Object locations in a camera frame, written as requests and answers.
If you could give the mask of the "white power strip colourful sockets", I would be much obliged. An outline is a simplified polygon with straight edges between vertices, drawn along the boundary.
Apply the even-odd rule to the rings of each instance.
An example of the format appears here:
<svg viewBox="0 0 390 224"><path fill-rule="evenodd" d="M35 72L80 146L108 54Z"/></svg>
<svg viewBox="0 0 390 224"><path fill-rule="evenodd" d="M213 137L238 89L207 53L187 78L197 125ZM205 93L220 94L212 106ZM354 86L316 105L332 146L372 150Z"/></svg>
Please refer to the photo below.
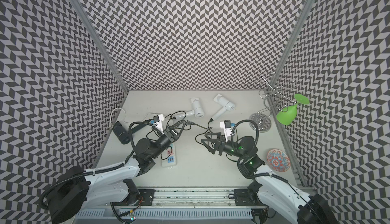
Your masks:
<svg viewBox="0 0 390 224"><path fill-rule="evenodd" d="M175 153L175 144L171 142L168 148L161 154L161 166L163 168L172 168L177 165Z"/></svg>

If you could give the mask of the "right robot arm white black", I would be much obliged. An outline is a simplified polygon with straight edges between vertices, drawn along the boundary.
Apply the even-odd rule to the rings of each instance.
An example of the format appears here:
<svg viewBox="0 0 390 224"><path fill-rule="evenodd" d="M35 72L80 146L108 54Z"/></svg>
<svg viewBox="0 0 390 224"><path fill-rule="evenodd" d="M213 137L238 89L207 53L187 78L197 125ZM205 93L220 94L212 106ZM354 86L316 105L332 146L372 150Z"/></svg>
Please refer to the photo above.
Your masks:
<svg viewBox="0 0 390 224"><path fill-rule="evenodd" d="M234 140L237 127L245 122L255 127L256 135ZM310 195L291 185L259 158L257 143L260 133L254 121L248 119L231 124L225 120L221 127L222 133L205 133L201 143L212 154L236 156L239 172L244 178L252 180L251 192L256 194L261 203L274 209L292 224L338 223L324 197L320 194Z"/></svg>

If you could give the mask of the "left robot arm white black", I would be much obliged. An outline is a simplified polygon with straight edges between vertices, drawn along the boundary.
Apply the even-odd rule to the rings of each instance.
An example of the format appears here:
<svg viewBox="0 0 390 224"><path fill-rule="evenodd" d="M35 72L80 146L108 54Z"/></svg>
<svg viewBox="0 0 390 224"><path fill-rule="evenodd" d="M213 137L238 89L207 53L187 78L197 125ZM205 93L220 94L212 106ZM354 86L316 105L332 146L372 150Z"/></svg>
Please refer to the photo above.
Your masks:
<svg viewBox="0 0 390 224"><path fill-rule="evenodd" d="M71 168L40 195L39 207L49 211L52 223L60 224L85 208L141 204L143 196L134 178L155 166L154 160L180 138L186 125L187 122L181 120L166 127L155 141L140 139L119 164L86 170L79 166Z"/></svg>

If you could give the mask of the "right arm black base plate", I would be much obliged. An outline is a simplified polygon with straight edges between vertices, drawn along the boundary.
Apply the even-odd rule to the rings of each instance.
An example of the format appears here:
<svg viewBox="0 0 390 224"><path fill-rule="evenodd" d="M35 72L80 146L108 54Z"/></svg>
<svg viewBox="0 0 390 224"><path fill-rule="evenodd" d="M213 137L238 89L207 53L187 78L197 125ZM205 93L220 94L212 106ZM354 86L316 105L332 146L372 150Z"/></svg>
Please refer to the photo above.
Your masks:
<svg viewBox="0 0 390 224"><path fill-rule="evenodd" d="M250 189L234 189L234 200L236 206L261 206L257 193Z"/></svg>

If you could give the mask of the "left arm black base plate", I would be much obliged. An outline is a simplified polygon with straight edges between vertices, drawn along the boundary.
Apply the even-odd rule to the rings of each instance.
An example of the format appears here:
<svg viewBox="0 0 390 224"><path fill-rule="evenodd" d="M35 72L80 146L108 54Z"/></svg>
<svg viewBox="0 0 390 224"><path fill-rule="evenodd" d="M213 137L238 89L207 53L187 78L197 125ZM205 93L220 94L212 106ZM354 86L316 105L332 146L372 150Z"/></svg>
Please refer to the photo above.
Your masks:
<svg viewBox="0 0 390 224"><path fill-rule="evenodd" d="M133 206L151 206L155 195L155 189L140 189L131 193L131 205Z"/></svg>

